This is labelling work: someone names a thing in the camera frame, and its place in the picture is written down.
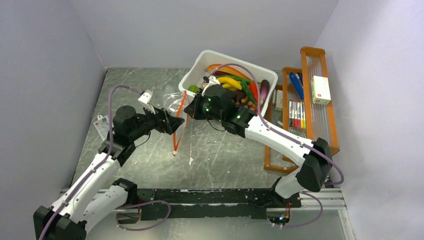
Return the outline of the clear zip top bag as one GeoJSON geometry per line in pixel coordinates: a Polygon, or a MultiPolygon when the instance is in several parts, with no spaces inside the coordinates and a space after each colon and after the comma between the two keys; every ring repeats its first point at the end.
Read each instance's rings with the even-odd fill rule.
{"type": "Polygon", "coordinates": [[[184,119],[184,122],[171,135],[172,140],[168,140],[169,143],[172,143],[171,153],[174,157],[176,157],[179,152],[179,147],[182,145],[183,136],[189,122],[189,116],[184,112],[184,108],[190,103],[191,101],[187,91],[180,91],[178,88],[173,88],[169,84],[155,91],[153,94],[152,105],[154,107],[159,109],[165,108],[172,117],[184,119]]]}

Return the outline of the green toy chili pepper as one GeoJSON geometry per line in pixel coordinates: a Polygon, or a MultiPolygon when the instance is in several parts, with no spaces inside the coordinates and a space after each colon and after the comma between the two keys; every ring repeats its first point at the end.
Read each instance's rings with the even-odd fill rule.
{"type": "Polygon", "coordinates": [[[245,82],[245,81],[241,81],[240,82],[241,88],[243,90],[243,92],[245,93],[245,95],[248,97],[248,99],[254,104],[257,105],[257,101],[255,99],[255,97],[253,96],[252,91],[250,90],[249,85],[245,82]]]}

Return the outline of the orange toy carrot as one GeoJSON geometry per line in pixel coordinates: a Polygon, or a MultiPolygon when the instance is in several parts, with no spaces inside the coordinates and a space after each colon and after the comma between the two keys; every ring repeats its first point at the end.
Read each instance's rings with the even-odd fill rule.
{"type": "Polygon", "coordinates": [[[256,86],[256,83],[254,81],[251,81],[249,83],[249,89],[252,93],[252,96],[254,97],[255,101],[258,102],[260,100],[258,93],[260,92],[260,89],[256,86]]]}

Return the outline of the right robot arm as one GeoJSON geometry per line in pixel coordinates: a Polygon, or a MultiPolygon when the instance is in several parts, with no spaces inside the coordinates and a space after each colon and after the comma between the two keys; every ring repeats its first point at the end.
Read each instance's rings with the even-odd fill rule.
{"type": "Polygon", "coordinates": [[[332,168],[329,144],[290,133],[266,121],[260,113],[236,104],[237,94],[219,84],[195,94],[184,112],[194,120],[215,120],[225,131],[262,143],[288,157],[298,168],[282,177],[270,193],[270,202],[282,207],[289,197],[308,190],[320,192],[332,168]]]}

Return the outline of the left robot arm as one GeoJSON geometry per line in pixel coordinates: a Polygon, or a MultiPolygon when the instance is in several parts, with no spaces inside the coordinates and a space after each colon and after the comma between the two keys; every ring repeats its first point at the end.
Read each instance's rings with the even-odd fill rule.
{"type": "Polygon", "coordinates": [[[135,151],[135,141],[152,130],[172,135],[184,119],[165,109],[136,113],[134,107],[120,107],[112,119],[113,132],[102,143],[84,174],[49,207],[33,214],[38,240],[84,240],[93,227],[118,207],[134,207],[139,200],[137,185],[120,178],[100,197],[95,197],[135,151]]]}

